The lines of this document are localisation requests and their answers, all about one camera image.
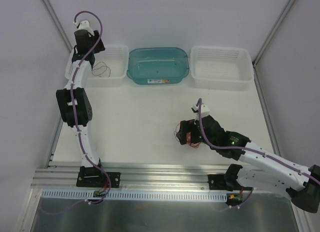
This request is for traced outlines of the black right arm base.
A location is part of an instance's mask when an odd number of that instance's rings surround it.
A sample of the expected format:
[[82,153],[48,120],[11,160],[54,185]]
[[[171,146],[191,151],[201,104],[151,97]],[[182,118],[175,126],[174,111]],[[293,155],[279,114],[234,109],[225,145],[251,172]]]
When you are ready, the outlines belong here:
[[242,188],[240,185],[228,185],[223,174],[208,174],[207,179],[209,190],[212,191],[224,190],[232,192]]

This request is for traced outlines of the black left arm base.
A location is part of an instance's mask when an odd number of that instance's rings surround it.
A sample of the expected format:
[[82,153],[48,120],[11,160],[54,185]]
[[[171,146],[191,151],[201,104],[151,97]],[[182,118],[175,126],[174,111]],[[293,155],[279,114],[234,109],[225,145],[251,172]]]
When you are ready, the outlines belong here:
[[[121,181],[120,172],[107,172],[111,188],[119,188]],[[79,188],[102,188],[105,185],[109,186],[108,179],[106,175],[95,167],[84,167],[79,168],[79,173],[77,176],[76,187]]]

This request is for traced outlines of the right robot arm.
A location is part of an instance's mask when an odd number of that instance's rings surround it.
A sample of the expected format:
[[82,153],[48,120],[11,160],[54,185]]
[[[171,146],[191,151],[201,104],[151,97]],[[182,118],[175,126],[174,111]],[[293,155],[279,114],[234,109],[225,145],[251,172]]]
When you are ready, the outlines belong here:
[[296,207],[317,213],[320,206],[320,167],[289,161],[262,149],[248,137],[224,130],[210,115],[182,120],[175,134],[181,145],[205,144],[232,163],[223,176],[227,190],[257,188],[279,194]]

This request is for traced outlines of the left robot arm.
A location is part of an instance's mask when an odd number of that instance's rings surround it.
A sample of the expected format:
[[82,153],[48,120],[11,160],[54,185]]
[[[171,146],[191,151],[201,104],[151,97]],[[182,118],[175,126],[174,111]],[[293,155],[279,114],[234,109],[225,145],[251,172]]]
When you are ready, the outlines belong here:
[[89,170],[87,180],[95,187],[105,181],[101,160],[93,147],[90,125],[93,109],[85,85],[95,64],[95,54],[105,50],[98,30],[78,29],[74,32],[76,45],[71,54],[71,75],[66,86],[56,91],[61,118],[74,133],[81,154],[81,169]]

